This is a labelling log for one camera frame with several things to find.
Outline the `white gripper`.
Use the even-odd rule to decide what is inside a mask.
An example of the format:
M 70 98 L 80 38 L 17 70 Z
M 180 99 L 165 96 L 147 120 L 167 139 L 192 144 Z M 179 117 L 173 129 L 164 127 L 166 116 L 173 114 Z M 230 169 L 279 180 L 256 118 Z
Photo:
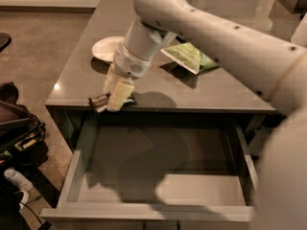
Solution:
M 133 92 L 134 84 L 130 80 L 117 80 L 117 75 L 124 78 L 141 78 L 151 63 L 134 56 L 121 42 L 114 53 L 113 64 L 108 67 L 103 93 L 108 94 L 107 110 L 119 111 Z

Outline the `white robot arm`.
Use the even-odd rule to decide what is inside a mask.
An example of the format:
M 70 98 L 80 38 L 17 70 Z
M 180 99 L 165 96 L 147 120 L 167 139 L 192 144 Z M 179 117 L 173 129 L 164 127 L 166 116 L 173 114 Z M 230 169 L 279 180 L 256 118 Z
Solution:
M 133 0 L 136 20 L 114 53 L 104 91 L 119 110 L 154 53 L 181 35 L 285 115 L 263 149 L 251 230 L 307 230 L 307 51 L 190 6 Z

